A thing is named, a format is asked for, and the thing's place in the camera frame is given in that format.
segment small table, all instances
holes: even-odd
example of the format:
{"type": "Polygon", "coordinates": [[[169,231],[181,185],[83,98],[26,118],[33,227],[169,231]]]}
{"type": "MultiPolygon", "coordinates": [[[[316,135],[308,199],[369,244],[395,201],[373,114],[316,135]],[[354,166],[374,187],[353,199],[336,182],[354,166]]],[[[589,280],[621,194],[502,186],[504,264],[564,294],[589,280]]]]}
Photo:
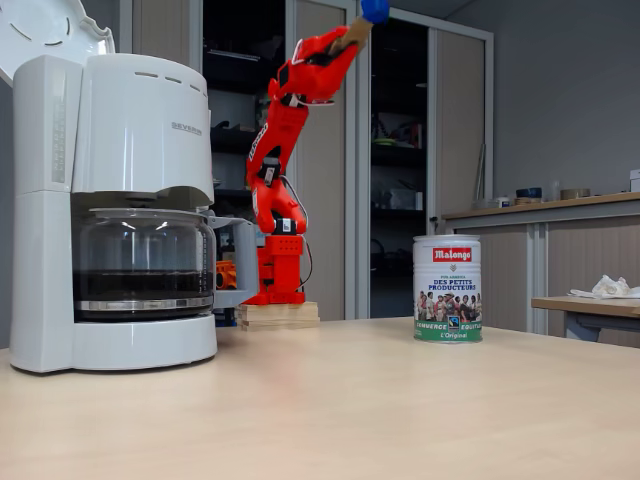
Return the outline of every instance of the small table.
{"type": "Polygon", "coordinates": [[[543,297],[533,298],[531,306],[564,311],[567,338],[597,342],[603,328],[640,332],[640,299],[543,297]]]}

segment coffee maker logo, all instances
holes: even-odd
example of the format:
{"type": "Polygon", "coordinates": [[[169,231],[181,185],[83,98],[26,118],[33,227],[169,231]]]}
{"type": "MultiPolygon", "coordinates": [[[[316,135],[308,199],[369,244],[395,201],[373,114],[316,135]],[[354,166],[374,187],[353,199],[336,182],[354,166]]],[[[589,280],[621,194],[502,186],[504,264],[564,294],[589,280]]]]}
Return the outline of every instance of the coffee maker logo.
{"type": "Polygon", "coordinates": [[[202,130],[191,125],[185,125],[184,123],[171,122],[171,128],[174,130],[182,130],[184,132],[193,133],[194,135],[202,136],[202,130]]]}

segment white coffee maker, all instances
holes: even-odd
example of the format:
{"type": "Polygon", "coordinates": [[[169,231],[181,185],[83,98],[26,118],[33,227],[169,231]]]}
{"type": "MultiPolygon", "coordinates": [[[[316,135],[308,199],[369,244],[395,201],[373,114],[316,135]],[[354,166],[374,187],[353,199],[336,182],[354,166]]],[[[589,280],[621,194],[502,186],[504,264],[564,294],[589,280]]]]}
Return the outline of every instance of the white coffee maker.
{"type": "Polygon", "coordinates": [[[216,218],[207,84],[116,54],[80,0],[0,1],[14,92],[11,363],[49,372],[195,362],[212,308],[257,291],[255,232],[216,218]],[[238,290],[215,291],[213,229],[231,226],[238,290]]]}

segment wooden table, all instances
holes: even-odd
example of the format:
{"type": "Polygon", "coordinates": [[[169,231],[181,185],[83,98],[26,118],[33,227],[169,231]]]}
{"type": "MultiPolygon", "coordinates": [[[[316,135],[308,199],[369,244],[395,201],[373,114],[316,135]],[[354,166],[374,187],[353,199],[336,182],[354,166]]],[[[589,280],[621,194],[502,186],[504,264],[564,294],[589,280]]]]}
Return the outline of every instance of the wooden table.
{"type": "Polygon", "coordinates": [[[409,319],[219,330],[209,362],[26,375],[0,353],[0,479],[636,480],[640,350],[409,319]]]}
{"type": "Polygon", "coordinates": [[[567,338],[597,342],[603,328],[640,332],[640,300],[542,297],[531,306],[565,312],[567,338]]]}

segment jar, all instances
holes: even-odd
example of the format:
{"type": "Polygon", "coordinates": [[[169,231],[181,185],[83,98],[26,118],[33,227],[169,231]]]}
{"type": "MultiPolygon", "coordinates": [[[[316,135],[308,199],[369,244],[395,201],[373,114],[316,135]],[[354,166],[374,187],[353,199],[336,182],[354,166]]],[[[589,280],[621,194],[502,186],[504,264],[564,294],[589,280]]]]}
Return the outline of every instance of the jar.
{"type": "Polygon", "coordinates": [[[197,213],[93,209],[74,219],[76,321],[150,321],[211,311],[213,230],[197,213]]]}

